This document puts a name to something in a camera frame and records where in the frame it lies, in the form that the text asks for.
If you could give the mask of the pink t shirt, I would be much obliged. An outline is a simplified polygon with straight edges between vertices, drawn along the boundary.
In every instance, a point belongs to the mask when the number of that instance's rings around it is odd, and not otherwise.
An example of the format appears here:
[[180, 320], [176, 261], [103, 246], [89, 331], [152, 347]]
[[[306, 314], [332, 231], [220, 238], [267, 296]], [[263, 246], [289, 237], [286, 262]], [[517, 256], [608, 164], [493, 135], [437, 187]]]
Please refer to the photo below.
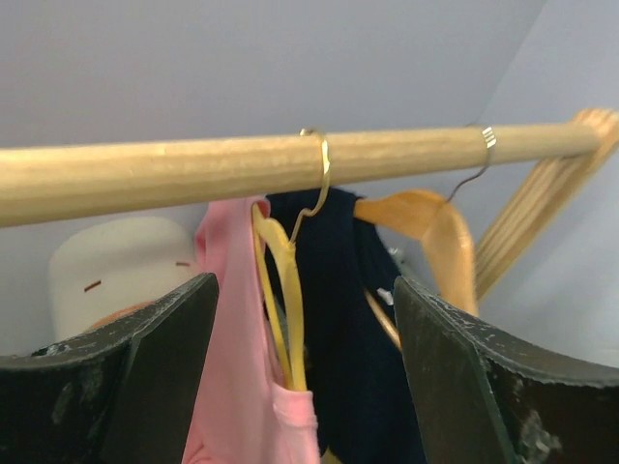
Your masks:
[[219, 297], [183, 454], [185, 463], [317, 463], [310, 391], [291, 391], [263, 308], [249, 197], [210, 203], [194, 236], [200, 269]]

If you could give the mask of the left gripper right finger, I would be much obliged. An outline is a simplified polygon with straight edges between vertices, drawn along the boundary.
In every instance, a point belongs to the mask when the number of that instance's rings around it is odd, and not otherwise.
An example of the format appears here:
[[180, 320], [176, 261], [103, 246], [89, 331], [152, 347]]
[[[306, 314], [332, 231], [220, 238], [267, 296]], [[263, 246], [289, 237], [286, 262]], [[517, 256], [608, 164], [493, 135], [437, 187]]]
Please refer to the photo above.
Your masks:
[[427, 462], [617, 462], [617, 368], [506, 333], [407, 277], [394, 299]]

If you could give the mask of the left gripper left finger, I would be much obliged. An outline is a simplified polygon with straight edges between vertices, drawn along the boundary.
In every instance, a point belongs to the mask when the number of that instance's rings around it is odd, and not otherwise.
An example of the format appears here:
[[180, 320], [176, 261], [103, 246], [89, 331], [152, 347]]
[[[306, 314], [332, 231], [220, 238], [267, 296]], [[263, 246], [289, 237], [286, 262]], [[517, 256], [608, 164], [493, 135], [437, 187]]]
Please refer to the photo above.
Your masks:
[[4, 463], [179, 463], [219, 286], [202, 274], [124, 317], [1, 359]]

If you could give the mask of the yellow wooden hanger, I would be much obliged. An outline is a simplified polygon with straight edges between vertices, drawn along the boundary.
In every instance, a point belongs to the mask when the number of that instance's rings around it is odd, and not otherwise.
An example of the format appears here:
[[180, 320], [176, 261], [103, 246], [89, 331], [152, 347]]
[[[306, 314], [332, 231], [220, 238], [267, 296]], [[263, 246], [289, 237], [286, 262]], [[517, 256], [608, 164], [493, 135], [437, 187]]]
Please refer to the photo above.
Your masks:
[[[315, 216], [325, 203], [331, 182], [331, 160], [329, 143], [325, 134], [316, 129], [303, 129], [301, 136], [314, 135], [319, 139], [321, 157], [321, 186], [315, 206], [304, 208], [298, 214], [291, 235], [287, 235], [281, 224], [271, 217], [265, 217], [260, 206], [251, 207], [251, 225], [256, 265], [267, 315], [280, 362], [284, 387], [290, 391], [303, 392], [307, 389], [304, 358], [304, 310], [301, 282], [296, 263], [296, 241], [305, 218]], [[280, 281], [285, 312], [285, 325], [280, 323], [276, 298], [266, 264], [265, 252], [270, 251]]]

